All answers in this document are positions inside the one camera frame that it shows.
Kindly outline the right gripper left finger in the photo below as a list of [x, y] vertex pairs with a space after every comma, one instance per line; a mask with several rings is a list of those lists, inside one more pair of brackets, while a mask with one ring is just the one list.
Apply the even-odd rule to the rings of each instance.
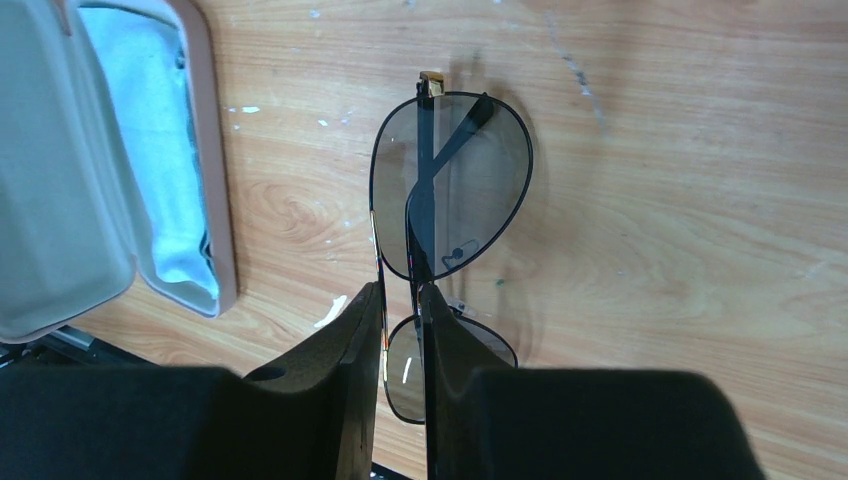
[[7, 366], [5, 479], [365, 479], [381, 297], [238, 376], [221, 367]]

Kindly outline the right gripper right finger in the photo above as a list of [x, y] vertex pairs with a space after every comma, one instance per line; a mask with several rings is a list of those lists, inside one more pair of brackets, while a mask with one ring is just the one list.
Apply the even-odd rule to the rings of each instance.
[[431, 479], [761, 479], [737, 413], [691, 371], [509, 365], [419, 291]]

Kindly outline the dark aviator sunglasses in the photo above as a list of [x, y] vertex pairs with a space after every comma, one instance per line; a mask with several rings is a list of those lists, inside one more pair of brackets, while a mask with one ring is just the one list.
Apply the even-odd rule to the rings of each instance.
[[375, 139], [369, 210], [377, 270], [412, 292], [480, 257], [527, 194], [534, 150], [520, 115], [486, 93], [421, 74]]

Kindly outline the pink glasses case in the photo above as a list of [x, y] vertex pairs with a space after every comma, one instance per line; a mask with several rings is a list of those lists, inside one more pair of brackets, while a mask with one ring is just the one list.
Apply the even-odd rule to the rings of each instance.
[[[151, 224], [79, 8], [175, 26], [219, 285], [154, 271]], [[136, 277], [207, 318], [237, 298], [237, 268], [209, 23], [195, 1], [5, 1], [1, 5], [1, 339], [25, 343], [122, 295]]]

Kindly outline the blue lens cloth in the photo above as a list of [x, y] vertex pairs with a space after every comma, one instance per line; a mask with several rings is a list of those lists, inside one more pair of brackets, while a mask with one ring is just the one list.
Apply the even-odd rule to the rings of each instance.
[[210, 257], [187, 73], [178, 29], [119, 8], [78, 10], [110, 91], [165, 283], [220, 292]]

